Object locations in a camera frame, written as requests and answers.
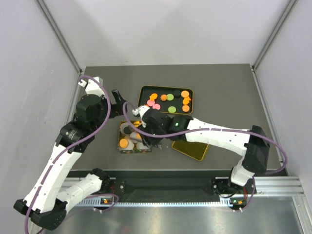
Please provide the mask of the black sandwich cookie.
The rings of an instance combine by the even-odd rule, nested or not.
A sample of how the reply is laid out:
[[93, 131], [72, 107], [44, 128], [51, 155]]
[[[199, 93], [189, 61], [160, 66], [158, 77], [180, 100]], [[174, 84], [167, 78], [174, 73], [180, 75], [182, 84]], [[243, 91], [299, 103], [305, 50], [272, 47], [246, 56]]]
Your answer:
[[128, 136], [132, 133], [132, 130], [127, 126], [123, 128], [123, 133]]

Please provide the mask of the orange spiky cookie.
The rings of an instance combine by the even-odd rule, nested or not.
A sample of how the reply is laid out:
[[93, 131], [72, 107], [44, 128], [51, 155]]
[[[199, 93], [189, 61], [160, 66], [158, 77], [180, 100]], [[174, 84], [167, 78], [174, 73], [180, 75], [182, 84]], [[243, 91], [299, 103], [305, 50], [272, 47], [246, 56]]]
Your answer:
[[167, 95], [161, 95], [160, 96], [161, 101], [166, 101], [167, 100]]

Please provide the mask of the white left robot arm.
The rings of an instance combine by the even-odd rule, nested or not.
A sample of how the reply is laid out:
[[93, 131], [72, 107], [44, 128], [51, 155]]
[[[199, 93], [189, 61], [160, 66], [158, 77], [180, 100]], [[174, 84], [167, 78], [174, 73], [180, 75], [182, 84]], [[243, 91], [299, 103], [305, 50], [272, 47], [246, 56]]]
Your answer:
[[14, 209], [25, 216], [25, 233], [29, 233], [30, 222], [42, 230], [56, 229], [78, 203], [94, 193], [103, 194], [110, 189], [111, 182], [106, 173], [93, 169], [76, 185], [60, 191], [73, 165], [108, 119], [122, 115], [125, 102], [118, 90], [113, 90], [116, 103], [112, 104], [100, 77], [83, 75], [78, 83], [86, 95], [76, 104], [73, 119], [61, 128], [51, 156], [33, 189], [14, 204]]

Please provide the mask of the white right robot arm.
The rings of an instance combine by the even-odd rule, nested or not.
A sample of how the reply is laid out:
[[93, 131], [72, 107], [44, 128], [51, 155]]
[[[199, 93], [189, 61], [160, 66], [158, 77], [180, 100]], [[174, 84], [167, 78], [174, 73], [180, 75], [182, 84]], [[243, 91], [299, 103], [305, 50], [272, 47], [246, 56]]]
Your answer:
[[250, 130], [230, 129], [193, 117], [170, 117], [146, 105], [133, 109], [132, 114], [141, 120], [139, 134], [146, 146], [158, 146], [163, 139], [169, 139], [208, 144], [240, 155], [228, 181], [215, 185], [220, 195], [239, 193], [250, 178], [267, 170], [270, 145], [259, 126]]

